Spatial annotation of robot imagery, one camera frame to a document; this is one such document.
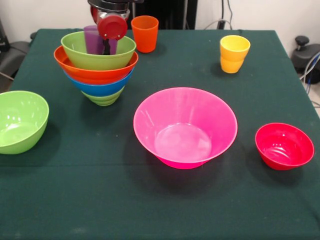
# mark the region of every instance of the plastic cup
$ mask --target plastic cup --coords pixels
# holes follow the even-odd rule
[[[136,48],[141,53],[156,49],[159,21],[153,16],[137,16],[131,21]]]
[[[243,36],[228,35],[220,40],[221,68],[228,74],[239,71],[250,49],[250,41]]]
[[[110,55],[116,54],[117,46],[118,46],[118,40],[109,39],[109,45],[110,45]]]
[[[103,38],[99,35],[97,25],[85,26],[83,30],[86,53],[98,55],[103,54],[105,46]]]

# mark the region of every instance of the white wall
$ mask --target white wall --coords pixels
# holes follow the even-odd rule
[[[234,29],[276,30],[289,55],[297,35],[320,43],[320,0],[230,0],[230,4]],[[227,0],[224,5],[229,19]],[[198,0],[197,29],[220,17],[221,0]],[[0,18],[10,42],[29,41],[40,28],[83,28],[94,23],[87,0],[0,0]]]
[[[0,19],[9,42],[30,41],[41,28],[95,24],[87,0],[0,0]]]
[[[295,37],[306,35],[320,43],[320,0],[229,0],[233,29],[275,30],[290,56]],[[203,29],[221,18],[221,0],[198,0],[196,28]],[[230,19],[227,0],[224,18]]]

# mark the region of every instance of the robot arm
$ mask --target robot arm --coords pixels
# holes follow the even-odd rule
[[[109,39],[120,40],[128,30],[129,3],[143,3],[144,0],[88,0],[91,15],[103,38],[104,55],[110,54]]]

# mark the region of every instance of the dark green tablecloth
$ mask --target dark green tablecloth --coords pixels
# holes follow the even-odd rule
[[[45,97],[50,115],[33,149],[0,155],[0,239],[320,239],[320,121],[274,31],[160,31],[108,107],[84,97],[54,60],[73,31],[40,30],[11,88]],[[251,41],[237,74],[219,65],[229,34]],[[162,164],[133,131],[139,103],[177,86],[221,97],[238,120],[230,149],[191,170]],[[305,131],[313,160],[268,168],[254,136],[270,122]]]

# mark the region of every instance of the orange bowl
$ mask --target orange bowl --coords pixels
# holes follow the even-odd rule
[[[84,84],[105,85],[119,81],[127,76],[137,64],[139,56],[134,52],[126,67],[104,71],[87,70],[75,67],[69,60],[62,46],[59,46],[54,51],[54,58],[60,67],[74,80]]]

